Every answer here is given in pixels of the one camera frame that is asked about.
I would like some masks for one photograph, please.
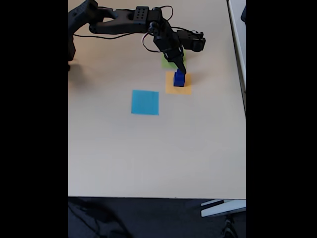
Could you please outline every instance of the blue cube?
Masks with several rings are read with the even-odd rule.
[[[174,74],[174,87],[184,87],[185,85],[185,75],[177,69]]]

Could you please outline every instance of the table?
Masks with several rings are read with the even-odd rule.
[[[69,0],[68,10],[82,0]],[[246,118],[225,0],[99,0],[172,5],[172,26],[203,31],[187,51],[192,95],[165,93],[161,54],[142,34],[74,37],[68,73],[68,196],[246,199]],[[167,19],[168,8],[163,10]],[[83,26],[77,34],[91,34]],[[151,37],[145,41],[156,49]],[[132,90],[159,92],[159,116],[131,114]]]

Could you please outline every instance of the wire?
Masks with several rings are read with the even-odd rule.
[[[172,15],[171,15],[171,16],[170,16],[170,18],[167,20],[167,21],[169,21],[169,20],[173,17],[173,14],[174,14],[173,7],[172,7],[172,6],[170,6],[170,5],[160,6],[160,8],[161,8],[161,9],[162,9],[162,8],[164,8],[164,7],[170,7],[170,8],[172,9]]]
[[[149,52],[160,53],[160,51],[150,50],[150,49],[148,49],[148,48],[144,45],[144,39],[147,37],[148,34],[149,34],[149,33],[147,32],[147,33],[145,33],[144,36],[142,36],[142,44],[143,44],[144,48],[147,49]]]
[[[121,36],[112,37],[112,38],[103,37],[103,36],[81,36],[81,35],[77,35],[77,34],[73,34],[73,35],[74,36],[79,36],[79,37],[93,37],[93,38],[101,38],[101,39],[106,39],[106,40],[113,40],[113,39],[118,39],[118,38],[123,37],[123,36],[132,35],[132,34],[134,34],[134,32],[133,33],[127,33],[127,34],[124,34],[124,35],[121,35]]]
[[[84,223],[89,229],[91,229],[96,235],[98,235],[98,236],[100,237],[100,234],[97,233],[97,231],[96,231],[94,228],[92,228],[91,226],[89,226],[89,225],[87,224],[87,222],[85,222],[84,219],[82,219],[79,215],[77,215],[77,214],[73,211],[73,209],[70,208],[69,205],[68,205],[68,208],[69,208],[69,210],[71,211],[71,213],[72,213],[75,217],[77,217],[80,221],[82,221],[82,223]]]
[[[172,15],[169,17],[168,20],[166,20],[166,21],[169,21],[169,20],[173,17],[174,10],[173,10],[173,7],[170,6],[170,5],[160,6],[161,9],[162,9],[162,8],[165,8],[165,7],[170,7],[171,10],[172,10]],[[153,36],[152,34],[149,34],[149,33],[147,32],[147,33],[145,33],[145,35],[142,37],[142,44],[143,44],[144,48],[147,49],[149,52],[161,53],[161,51],[153,51],[153,50],[148,49],[148,48],[145,46],[145,44],[144,44],[144,39],[145,39],[148,35]]]

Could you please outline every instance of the black cable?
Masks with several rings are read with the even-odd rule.
[[[170,5],[160,6],[160,8],[161,8],[161,9],[162,9],[162,8],[164,8],[164,7],[170,7],[170,8],[172,9],[172,15],[171,15],[171,16],[170,16],[170,18],[167,20],[167,21],[169,21],[169,20],[173,17],[173,14],[174,14],[173,7],[172,7],[172,6],[170,6]]]
[[[149,52],[160,53],[160,51],[150,50],[150,49],[148,49],[148,48],[144,45],[144,39],[147,37],[148,34],[149,34],[149,33],[147,32],[147,33],[145,33],[145,35],[142,37],[142,44],[143,44],[144,48],[147,49]]]
[[[192,33],[192,34],[198,36],[198,38],[201,40],[199,33],[194,33],[193,31],[187,30],[187,29],[182,28],[182,27],[177,27],[177,26],[171,26],[171,28],[178,29],[178,30],[183,30],[183,31],[187,31],[187,32],[189,32],[189,33]]]
[[[81,35],[77,35],[77,34],[74,34],[74,36],[79,36],[79,37],[94,37],[94,38],[101,38],[101,39],[106,39],[106,40],[113,40],[113,39],[118,39],[118,38],[123,37],[123,36],[132,35],[132,34],[134,34],[134,32],[133,32],[133,33],[127,33],[127,34],[124,34],[124,35],[121,35],[121,36],[112,37],[112,38],[103,37],[103,36],[81,36]]]
[[[92,228],[91,226],[89,226],[89,225],[87,224],[87,222],[85,222],[84,219],[82,219],[79,215],[77,215],[77,214],[73,211],[73,209],[70,208],[69,205],[68,205],[68,208],[69,208],[69,210],[71,211],[71,213],[72,213],[75,217],[77,217],[80,221],[82,221],[82,223],[84,223],[89,229],[91,229],[96,235],[98,235],[98,236],[100,237],[100,234],[97,233],[97,231],[96,231],[94,228]]]

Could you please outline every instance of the blue block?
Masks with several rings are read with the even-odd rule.
[[[158,115],[159,92],[133,90],[131,113],[142,115]]]
[[[174,87],[184,87],[185,85],[185,75],[177,69],[174,74]]]

